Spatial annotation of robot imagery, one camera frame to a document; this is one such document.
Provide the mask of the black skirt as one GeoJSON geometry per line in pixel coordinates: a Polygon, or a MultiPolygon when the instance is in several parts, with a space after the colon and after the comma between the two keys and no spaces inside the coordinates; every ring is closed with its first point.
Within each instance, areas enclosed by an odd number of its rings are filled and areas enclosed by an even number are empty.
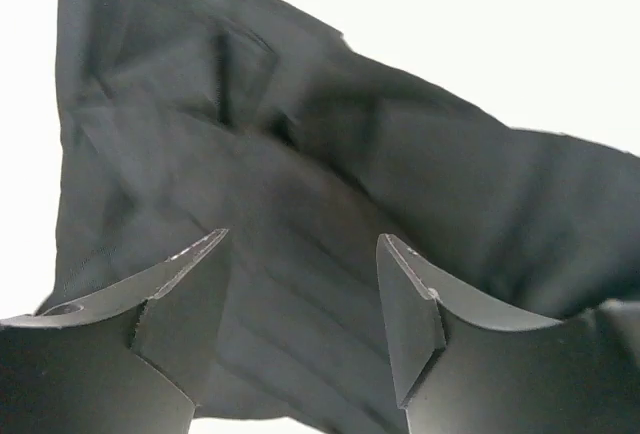
{"type": "Polygon", "coordinates": [[[401,237],[549,317],[639,296],[639,161],[509,128],[280,0],[58,0],[49,309],[217,228],[232,274],[200,417],[403,433],[376,275],[401,237]]]}

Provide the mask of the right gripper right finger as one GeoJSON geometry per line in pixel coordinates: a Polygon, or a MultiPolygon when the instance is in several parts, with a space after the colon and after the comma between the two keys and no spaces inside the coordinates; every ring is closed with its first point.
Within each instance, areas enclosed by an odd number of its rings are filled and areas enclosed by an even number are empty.
{"type": "Polygon", "coordinates": [[[377,275],[398,406],[413,433],[635,433],[639,306],[566,321],[495,299],[393,235],[377,275]]]}

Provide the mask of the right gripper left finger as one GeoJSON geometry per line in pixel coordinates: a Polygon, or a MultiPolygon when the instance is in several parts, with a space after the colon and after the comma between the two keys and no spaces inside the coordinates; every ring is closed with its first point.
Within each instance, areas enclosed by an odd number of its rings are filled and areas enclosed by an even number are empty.
{"type": "Polygon", "coordinates": [[[185,433],[203,402],[230,237],[41,315],[1,323],[5,433],[185,433]]]}

